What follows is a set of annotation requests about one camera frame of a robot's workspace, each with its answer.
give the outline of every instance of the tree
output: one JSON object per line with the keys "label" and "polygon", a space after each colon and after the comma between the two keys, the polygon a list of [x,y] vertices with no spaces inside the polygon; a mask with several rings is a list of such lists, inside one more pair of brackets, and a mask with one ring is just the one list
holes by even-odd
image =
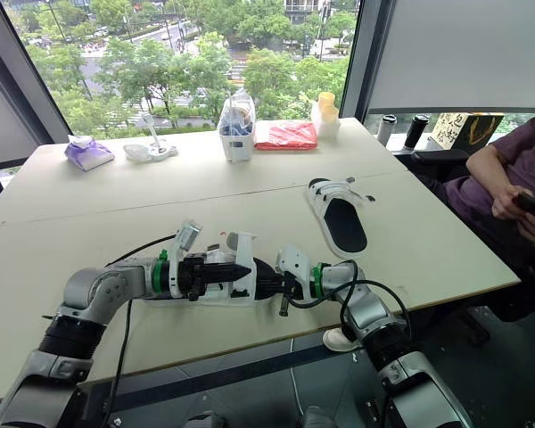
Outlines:
{"label": "tree", "polygon": [[97,16],[97,22],[112,29],[120,29],[123,25],[123,16],[131,13],[129,0],[91,0],[91,9]]}
{"label": "tree", "polygon": [[100,60],[101,71],[95,75],[106,94],[119,93],[124,101],[140,103],[145,98],[161,100],[170,114],[170,100],[186,86],[186,59],[172,56],[156,40],[145,39],[140,45],[113,38]]}
{"label": "tree", "polygon": [[284,15],[281,2],[256,0],[246,4],[246,14],[238,26],[240,38],[250,40],[257,47],[279,49],[290,36],[292,24]]}
{"label": "tree", "polygon": [[87,40],[87,37],[92,36],[95,33],[95,24],[90,21],[84,21],[76,25],[71,29],[71,34],[77,40]]}
{"label": "tree", "polygon": [[[198,27],[200,32],[204,29],[204,18],[212,8],[211,0],[180,0],[177,2],[183,11],[186,11],[187,18]],[[174,7],[172,2],[165,3],[166,13],[173,13]]]}
{"label": "tree", "polygon": [[307,30],[307,34],[311,37],[311,40],[315,40],[319,36],[319,30],[323,22],[318,13],[311,13],[305,21],[301,24],[304,30]]}
{"label": "tree", "polygon": [[320,92],[333,92],[335,106],[339,107],[348,67],[349,58],[331,62],[320,62],[312,56],[305,58],[295,65],[298,90],[311,100],[316,100]]}
{"label": "tree", "polygon": [[30,45],[26,50],[50,91],[86,92],[85,80],[80,70],[85,60],[76,46],[57,45],[44,49]]}
{"label": "tree", "polygon": [[83,9],[79,9],[68,0],[55,2],[53,8],[55,9],[55,13],[59,14],[61,21],[68,27],[75,27],[87,19],[87,14]]}
{"label": "tree", "polygon": [[331,4],[338,11],[355,12],[357,10],[357,0],[333,0]]}
{"label": "tree", "polygon": [[268,49],[254,50],[248,55],[243,73],[245,89],[256,103],[260,119],[280,119],[280,112],[296,97],[294,64],[287,53]]}
{"label": "tree", "polygon": [[340,45],[345,33],[354,31],[356,25],[357,19],[353,13],[337,12],[325,24],[325,31],[329,37],[338,37]]}
{"label": "tree", "polygon": [[39,12],[39,7],[35,5],[26,6],[20,10],[21,18],[24,20],[25,27],[30,33],[39,30],[39,21],[37,20]]}
{"label": "tree", "polygon": [[284,39],[290,36],[292,24],[282,14],[261,17],[250,15],[238,26],[240,37],[250,40],[257,47],[281,48]]}
{"label": "tree", "polygon": [[[71,131],[76,135],[111,138],[117,134],[119,125],[126,123],[127,128],[132,125],[128,123],[128,118],[134,111],[123,107],[118,97],[96,95],[89,99],[78,90],[52,91],[51,94]],[[133,129],[133,132],[128,134],[141,135],[142,131]]]}
{"label": "tree", "polygon": [[137,13],[133,13],[132,15],[129,14],[130,21],[133,24],[146,24],[147,22],[151,21],[153,16],[161,14],[161,11],[159,11],[159,9],[157,9],[157,7],[151,2],[137,3],[140,4],[140,10],[138,10]]}
{"label": "tree", "polygon": [[238,24],[246,17],[246,8],[242,0],[210,0],[208,9],[203,12],[204,31],[217,32],[228,43],[237,43],[240,39]]}
{"label": "tree", "polygon": [[62,41],[62,33],[55,23],[54,16],[50,11],[42,11],[37,15],[37,22],[39,24],[39,34],[42,37],[47,37],[52,41]]}
{"label": "tree", "polygon": [[226,77],[232,59],[225,44],[218,33],[207,33],[198,42],[199,55],[187,57],[193,106],[200,107],[202,115],[214,123],[218,123],[224,101],[234,91]]}

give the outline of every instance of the white slipper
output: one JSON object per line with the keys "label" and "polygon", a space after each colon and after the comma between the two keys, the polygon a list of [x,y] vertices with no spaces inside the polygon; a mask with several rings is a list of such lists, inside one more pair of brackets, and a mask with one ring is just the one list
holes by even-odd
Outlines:
{"label": "white slipper", "polygon": [[334,328],[323,333],[323,344],[334,352],[349,352],[360,348],[358,341],[351,342],[342,333],[341,328]]}
{"label": "white slipper", "polygon": [[359,257],[366,248],[366,235],[356,206],[363,198],[350,190],[354,178],[331,181],[315,178],[309,182],[308,200],[319,220],[323,235],[331,250],[343,259]]}

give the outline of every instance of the plastic bag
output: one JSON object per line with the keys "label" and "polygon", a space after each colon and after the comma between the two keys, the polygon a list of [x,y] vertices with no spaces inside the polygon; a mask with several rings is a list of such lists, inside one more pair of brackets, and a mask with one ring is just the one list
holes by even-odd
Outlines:
{"label": "plastic bag", "polygon": [[68,136],[70,143],[65,149],[65,156],[79,169],[88,171],[99,165],[112,161],[115,156],[91,136]]}
{"label": "plastic bag", "polygon": [[256,109],[253,100],[240,88],[224,101],[218,131],[221,136],[248,136],[253,132],[255,121]]}
{"label": "plastic bag", "polygon": [[257,134],[258,150],[313,150],[317,134],[312,122],[305,120],[278,120],[270,123],[267,138]]}

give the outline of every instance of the black wire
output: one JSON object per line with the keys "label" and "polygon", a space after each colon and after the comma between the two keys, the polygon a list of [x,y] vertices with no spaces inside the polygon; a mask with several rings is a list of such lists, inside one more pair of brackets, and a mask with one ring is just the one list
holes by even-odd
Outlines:
{"label": "black wire", "polygon": [[105,417],[103,418],[102,428],[107,426],[113,406],[115,405],[115,398],[117,396],[117,388],[119,387],[119,381],[121,377],[121,371],[123,370],[123,360],[125,359],[125,350],[127,349],[128,331],[131,326],[131,309],[133,308],[133,301],[129,300],[127,304],[127,318],[125,321],[125,337],[123,337],[123,343],[121,344],[121,351],[119,353],[119,363],[117,363],[117,371],[115,372],[115,378],[111,384],[111,393],[107,400],[107,408],[105,409]]}
{"label": "black wire", "polygon": [[389,411],[389,405],[391,404],[392,398],[390,395],[387,395],[384,397],[384,403],[383,403],[383,413],[381,414],[381,428],[384,428],[386,426],[386,419],[387,413]]}
{"label": "black wire", "polygon": [[151,247],[153,245],[156,245],[157,243],[163,243],[164,241],[168,241],[169,239],[173,239],[176,236],[177,236],[177,234],[173,234],[173,235],[169,235],[169,236],[164,236],[164,237],[159,238],[159,239],[155,239],[154,241],[150,241],[149,243],[146,243],[145,245],[141,245],[140,247],[135,248],[132,251],[129,251],[127,254],[122,255],[121,257],[119,257],[118,259],[112,261],[111,263],[107,263],[105,265],[105,267],[107,268],[109,265],[112,265],[113,263],[117,263],[118,261],[122,261],[123,259],[126,259],[127,257],[131,257],[133,254],[135,254],[137,252],[140,252],[141,250],[144,250],[145,248],[149,248],[149,247]]}
{"label": "black wire", "polygon": [[315,306],[317,306],[320,303],[323,303],[325,300],[331,299],[337,292],[340,292],[341,290],[344,290],[347,287],[351,287],[351,285],[352,285],[351,282],[348,282],[348,283],[345,283],[345,284],[341,284],[337,288],[331,290],[330,292],[328,292],[327,294],[324,294],[319,299],[313,300],[310,303],[299,303],[298,301],[295,301],[295,300],[290,299],[290,298],[287,298],[287,300],[289,301],[289,304],[294,306],[295,308],[298,308],[298,309],[310,309],[310,308],[314,308]]}
{"label": "black wire", "polygon": [[[145,245],[141,245],[140,247],[135,248],[132,251],[129,251],[127,254],[122,255],[118,259],[115,259],[111,263],[108,263],[105,265],[105,267],[108,267],[109,265],[112,265],[113,263],[117,263],[118,261],[122,261],[126,259],[127,257],[132,256],[133,254],[144,250],[145,248],[148,248],[152,245],[155,245],[157,243],[162,243],[164,241],[167,241],[169,239],[173,239],[177,236],[177,234],[164,236],[159,239],[155,239],[154,241],[150,241],[149,243],[146,243]],[[109,422],[109,418],[111,417],[111,412],[113,410],[113,406],[115,405],[115,399],[117,397],[117,388],[119,387],[119,381],[121,377],[121,372],[123,370],[123,361],[125,359],[125,350],[127,349],[127,342],[128,342],[128,332],[131,327],[131,309],[133,308],[133,301],[129,300],[127,304],[127,317],[125,320],[125,337],[123,338],[123,342],[121,343],[121,349],[119,352],[119,362],[117,363],[117,371],[115,372],[115,377],[113,379],[113,382],[111,384],[111,392],[109,394],[109,398],[107,400],[107,408],[105,409],[105,416],[103,417],[103,424],[101,425],[102,428],[107,426],[107,423]]]}
{"label": "black wire", "polygon": [[345,284],[341,284],[337,288],[335,288],[335,289],[331,290],[330,292],[328,292],[327,294],[324,294],[323,297],[321,297],[321,298],[319,298],[317,300],[313,300],[310,303],[299,303],[299,302],[297,302],[297,301],[295,301],[293,299],[290,299],[290,298],[287,298],[287,300],[289,301],[290,305],[294,306],[295,308],[310,309],[310,308],[314,308],[315,306],[317,306],[320,303],[323,303],[325,300],[331,299],[337,292],[340,292],[341,290],[344,290],[347,287],[351,287],[353,284],[375,285],[375,286],[377,286],[379,288],[382,288],[388,294],[390,294],[392,296],[392,298],[394,298],[394,300],[400,306],[400,310],[402,311],[402,314],[403,314],[404,318],[407,321],[408,338],[412,340],[412,335],[413,334],[412,334],[412,325],[410,324],[410,315],[408,314],[407,308],[406,308],[406,306],[404,306],[404,303],[402,303],[402,300],[400,299],[400,297],[393,290],[391,290],[389,287],[387,287],[386,285],[378,283],[376,281],[372,281],[370,279],[358,279],[354,283],[351,281],[351,282],[348,282],[348,283],[345,283]]}
{"label": "black wire", "polygon": [[371,281],[371,280],[364,280],[365,282],[364,283],[360,283],[360,284],[370,284],[370,285],[374,285],[376,287],[379,287],[379,288],[382,288],[383,290],[385,290],[388,294],[390,294],[392,296],[392,298],[399,304],[400,306],[400,310],[402,310],[402,315],[404,315],[404,318],[406,319],[407,321],[407,327],[408,327],[408,338],[410,340],[412,340],[412,324],[410,324],[410,315],[408,314],[408,310],[407,310],[407,307],[404,306],[404,303],[402,303],[402,300],[400,299],[400,297],[398,296],[397,293],[395,293],[393,290],[391,290],[389,287],[387,287],[386,285],[384,284],[381,284],[381,283],[377,283],[376,281]]}
{"label": "black wire", "polygon": [[353,279],[350,282],[350,288],[349,292],[347,292],[347,296],[345,297],[345,300],[342,302],[341,305],[341,312],[339,313],[339,319],[341,320],[341,327],[344,332],[349,332],[349,335],[351,336],[349,339],[354,340],[354,333],[351,330],[351,328],[347,325],[347,321],[345,321],[345,312],[347,310],[347,306],[349,305],[349,300],[352,297],[354,291],[355,291],[355,285],[357,284],[358,279],[358,265],[355,262],[355,260],[347,260],[345,263],[350,263],[353,266]]}

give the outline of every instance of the building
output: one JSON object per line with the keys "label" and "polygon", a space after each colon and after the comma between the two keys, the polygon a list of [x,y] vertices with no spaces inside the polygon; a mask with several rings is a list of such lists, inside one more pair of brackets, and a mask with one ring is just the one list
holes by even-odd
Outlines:
{"label": "building", "polygon": [[285,15],[292,24],[301,24],[311,13],[319,13],[328,0],[284,0]]}

